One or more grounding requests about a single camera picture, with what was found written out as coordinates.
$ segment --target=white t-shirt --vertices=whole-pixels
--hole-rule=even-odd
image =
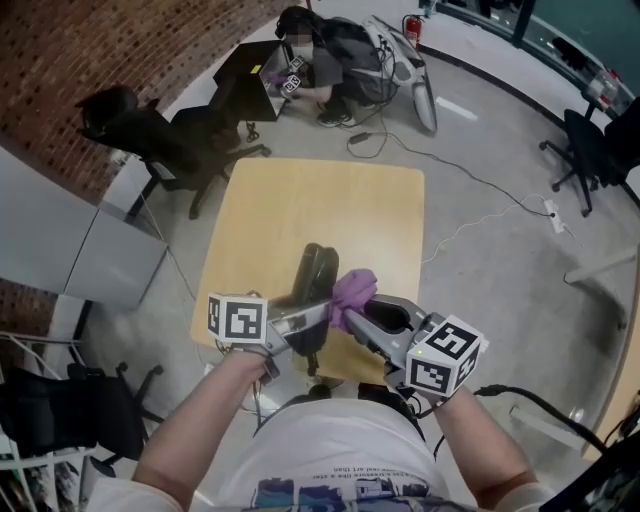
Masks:
[[[540,484],[515,489],[498,512],[537,510],[553,493]],[[221,487],[216,508],[358,511],[476,510],[448,503],[442,475],[411,423],[387,406],[331,399],[293,405],[256,434]],[[165,493],[101,479],[87,512],[180,511]]]

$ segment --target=person's arm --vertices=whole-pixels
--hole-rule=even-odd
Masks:
[[[520,447],[466,387],[435,416],[480,507],[493,510],[513,489],[538,481]]]
[[[232,352],[156,430],[133,475],[166,492],[188,510],[222,436],[252,384],[264,373],[264,357]]]

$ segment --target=white cable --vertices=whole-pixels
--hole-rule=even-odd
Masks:
[[[31,354],[31,355],[32,355],[33,357],[35,357],[38,361],[40,361],[40,363],[42,364],[42,366],[44,366],[44,368],[45,368],[46,370],[48,370],[48,371],[49,371],[49,373],[50,373],[51,375],[53,375],[56,379],[58,379],[58,380],[62,380],[62,377],[60,377],[60,375],[58,375],[58,374],[56,373],[56,371],[55,371],[53,368],[51,368],[51,366],[49,366],[49,365],[47,364],[47,362],[46,362],[42,357],[40,357],[38,354],[36,354],[33,350],[31,350],[29,347],[27,347],[24,343],[22,343],[22,342],[18,341],[18,340],[16,339],[16,337],[15,337],[15,336],[12,336],[11,334],[7,334],[7,337],[8,337],[11,341],[13,341],[16,345],[18,345],[22,350],[24,350],[26,353]]]
[[[458,235],[458,233],[460,232],[460,230],[462,228],[467,227],[467,226],[477,226],[482,221],[484,221],[484,220],[486,220],[486,219],[488,219],[490,217],[502,217],[505,213],[507,213],[509,210],[511,210],[511,208],[517,208],[518,206],[520,206],[522,203],[524,203],[530,197],[538,197],[538,198],[540,198],[542,200],[542,202],[546,201],[546,199],[544,197],[542,197],[540,194],[529,194],[522,201],[520,201],[518,203],[514,203],[511,206],[508,206],[507,208],[505,208],[502,213],[492,213],[490,215],[485,215],[478,222],[472,222],[471,224],[463,224],[462,226],[459,226],[458,229],[456,229],[456,232],[453,234],[453,236],[451,236],[449,238],[445,238],[444,240],[440,240],[440,242],[436,246],[436,250],[433,252],[433,256],[431,256],[429,259],[424,260],[420,264],[424,265],[425,263],[429,263],[430,261],[432,261],[438,255],[438,251],[440,250],[440,247],[442,247],[442,245],[444,243],[450,242],[451,240],[453,240]]]
[[[158,223],[156,222],[156,218],[153,215],[153,212],[151,211],[151,208],[149,207],[149,204],[147,203],[147,200],[145,199],[144,195],[142,194],[142,190],[140,190],[140,188],[138,187],[138,184],[135,182],[135,180],[133,179],[133,176],[131,176],[131,174],[129,174],[127,172],[127,176],[129,176],[129,179],[131,180],[131,183],[133,184],[134,189],[136,190],[136,192],[138,193],[138,195],[142,199],[142,202],[143,202],[145,208],[147,209],[147,212],[149,213],[149,217],[151,217],[151,222],[153,222],[153,226],[155,227],[155,230],[158,233],[158,236],[160,237],[160,240],[162,240],[165,244],[167,244],[167,248],[169,248],[169,243],[165,240],[165,238],[164,238],[164,236],[162,234],[162,231],[160,231],[160,226],[158,226]],[[182,320],[184,321],[185,329],[187,330],[187,333],[189,333],[189,338],[191,339],[191,332],[190,332],[191,330],[190,330],[190,326],[189,326],[189,321],[187,319],[188,315],[187,315],[187,312],[184,309],[184,299],[182,297],[180,297],[180,293],[178,292],[179,286],[178,286],[178,284],[176,282],[176,274],[179,273],[178,262],[175,261],[175,258],[173,256],[173,253],[172,253],[171,250],[167,250],[167,255],[168,255],[169,261],[171,261],[171,264],[173,265],[173,270],[174,270],[174,272],[171,272],[172,279],[173,279],[173,284],[174,284],[174,292],[176,293],[176,297],[178,298],[178,301],[180,302],[180,309],[182,311]],[[207,363],[204,362],[204,359],[202,357],[202,353],[200,352],[200,347],[198,346],[198,343],[196,341],[193,341],[193,344],[194,344],[194,346],[196,348],[196,354],[198,356],[198,360],[200,361],[200,364],[202,364],[203,368],[206,368]]]

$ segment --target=black office chair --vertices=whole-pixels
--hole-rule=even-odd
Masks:
[[[271,154],[263,144],[229,153],[239,145],[240,136],[237,123],[230,126],[224,112],[194,107],[179,111],[169,122],[156,110],[157,104],[153,100],[139,107],[135,93],[126,86],[100,91],[76,105],[82,108],[80,133],[138,155],[152,180],[166,190],[194,190],[190,219],[198,218],[213,179],[220,176],[228,181],[224,172],[228,164],[256,152],[265,157]]]
[[[0,425],[22,457],[99,444],[113,455],[103,461],[91,457],[91,463],[103,475],[115,477],[115,462],[138,460],[142,454],[149,438],[143,418],[163,421],[143,406],[162,367],[146,375],[135,396],[124,379],[126,370],[120,363],[117,376],[107,377],[102,370],[73,363],[67,368],[69,379],[53,380],[14,368],[0,385]]]
[[[582,216],[587,217],[593,211],[590,191],[596,191],[599,185],[619,185],[626,180],[631,169],[640,165],[640,98],[636,98],[624,114],[611,121],[604,134],[573,110],[564,111],[564,123],[569,147],[563,150],[545,140],[540,143],[540,149],[550,147],[571,165],[571,171],[551,185],[551,189],[558,192],[560,185],[577,175],[587,202]]]

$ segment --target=gray floor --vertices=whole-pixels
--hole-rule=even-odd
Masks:
[[[607,188],[594,195],[594,212],[583,219],[574,187],[563,187],[558,194],[549,188],[563,168],[553,155],[539,151],[538,142],[550,139],[564,144],[565,137],[556,126],[480,78],[438,60],[430,59],[428,65],[434,94],[473,113],[477,119],[470,120],[438,106],[439,132],[429,139],[420,133],[410,98],[401,93],[385,109],[387,128],[409,147],[455,161],[477,176],[498,183],[517,198],[527,194],[553,198],[575,238],[568,233],[554,234],[547,219],[519,208],[509,210],[503,217],[465,227],[455,240],[444,244],[435,259],[423,265],[420,305],[427,311],[456,314],[491,341],[469,383],[471,389],[491,383],[522,386],[566,413],[574,408],[584,409],[583,421],[593,424],[622,348],[624,333],[616,327],[621,311],[631,305],[635,270],[633,265],[621,266],[603,274],[597,282],[580,287],[566,285],[562,277],[580,263],[637,243],[639,212],[623,190]],[[348,133],[319,127],[313,115],[312,108],[289,107],[277,123],[258,126],[260,141],[279,157],[353,159],[345,146]],[[370,120],[366,127],[378,131],[379,120]],[[371,139],[353,150],[373,154],[380,142],[381,139]],[[392,140],[372,161],[424,172],[425,260],[438,242],[452,236],[459,225],[501,213],[511,204],[507,197],[473,182],[461,171],[407,153]],[[168,194],[157,189],[149,205],[195,292],[224,184],[218,182],[212,188],[196,221],[187,218],[191,196],[189,192]],[[538,198],[527,199],[526,205],[544,211]],[[126,360],[134,385],[154,364],[165,367],[165,374],[157,379],[147,402],[158,414],[170,412],[203,374],[199,354],[189,336],[192,305],[175,266],[165,258],[136,311],[95,305],[89,317],[88,349],[103,367],[112,368]],[[212,350],[200,350],[205,360],[219,359]],[[302,376],[290,370],[266,393],[263,407],[280,404],[304,391],[307,385]],[[348,386],[341,390],[348,391]],[[586,467],[577,452],[509,417],[509,410],[516,403],[542,416],[529,403],[521,403],[513,396],[485,399],[485,403],[521,443],[540,477],[553,487],[561,488]],[[238,414],[201,487],[205,499],[215,501],[221,475],[240,456],[254,427],[251,414]],[[428,444],[433,447],[439,430],[431,419],[424,420],[424,427]],[[450,482],[452,495],[472,503],[446,444],[438,466]],[[128,476],[132,467],[123,462],[117,470],[121,476]]]

